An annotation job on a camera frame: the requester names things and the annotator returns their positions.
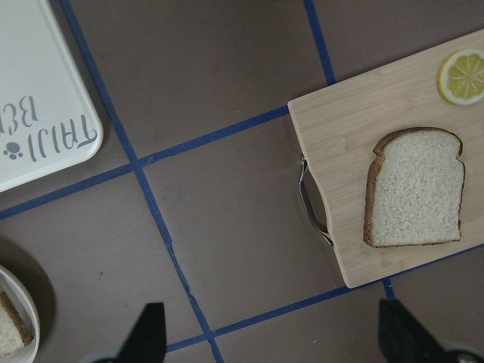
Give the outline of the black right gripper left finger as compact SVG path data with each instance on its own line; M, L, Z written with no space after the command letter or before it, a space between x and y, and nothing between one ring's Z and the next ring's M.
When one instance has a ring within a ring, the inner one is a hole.
M117 362L164 362L166 319L162 302L148 303L120 349Z

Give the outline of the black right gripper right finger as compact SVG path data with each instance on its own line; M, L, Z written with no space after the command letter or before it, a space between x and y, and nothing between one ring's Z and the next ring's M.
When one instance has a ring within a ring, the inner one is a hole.
M397 299L379 302L378 346L386 362L452 362L442 345Z

